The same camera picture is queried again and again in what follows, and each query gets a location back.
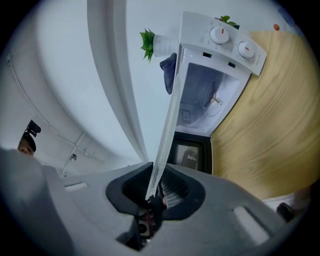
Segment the wooden panel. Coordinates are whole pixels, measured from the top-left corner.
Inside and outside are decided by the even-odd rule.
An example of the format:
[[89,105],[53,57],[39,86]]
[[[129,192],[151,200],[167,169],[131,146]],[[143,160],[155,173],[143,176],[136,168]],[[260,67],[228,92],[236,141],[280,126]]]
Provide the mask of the wooden panel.
[[255,31],[251,37],[267,59],[212,133],[213,171],[266,199],[320,177],[320,72],[298,35]]

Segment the white pot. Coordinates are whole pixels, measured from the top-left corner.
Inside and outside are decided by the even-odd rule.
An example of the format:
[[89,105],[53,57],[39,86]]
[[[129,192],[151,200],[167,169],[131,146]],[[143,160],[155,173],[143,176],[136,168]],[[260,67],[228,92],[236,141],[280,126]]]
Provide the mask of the white pot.
[[178,40],[165,35],[154,35],[153,54],[156,57],[170,56],[178,52]]

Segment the dark blue cloth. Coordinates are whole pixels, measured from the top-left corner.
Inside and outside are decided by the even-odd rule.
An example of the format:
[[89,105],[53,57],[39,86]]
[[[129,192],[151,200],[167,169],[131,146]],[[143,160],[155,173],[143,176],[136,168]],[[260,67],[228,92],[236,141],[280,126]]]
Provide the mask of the dark blue cloth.
[[177,54],[172,53],[169,58],[160,62],[160,68],[164,72],[164,85],[166,92],[170,95],[174,87]]

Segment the black shoe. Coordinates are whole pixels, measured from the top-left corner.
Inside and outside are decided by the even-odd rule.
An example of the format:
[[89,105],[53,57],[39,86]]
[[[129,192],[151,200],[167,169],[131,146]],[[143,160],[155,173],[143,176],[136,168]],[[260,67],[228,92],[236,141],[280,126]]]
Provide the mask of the black shoe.
[[276,208],[276,212],[282,216],[286,222],[291,221],[295,217],[292,208],[284,202],[279,204],[279,206]]

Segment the orange dot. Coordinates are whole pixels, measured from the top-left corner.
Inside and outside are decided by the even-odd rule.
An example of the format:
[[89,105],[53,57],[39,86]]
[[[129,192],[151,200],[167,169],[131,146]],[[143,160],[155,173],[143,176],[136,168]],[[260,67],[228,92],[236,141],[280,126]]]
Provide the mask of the orange dot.
[[280,27],[279,27],[278,24],[274,24],[274,25],[273,25],[273,28],[274,28],[275,30],[277,30],[277,31],[280,29]]

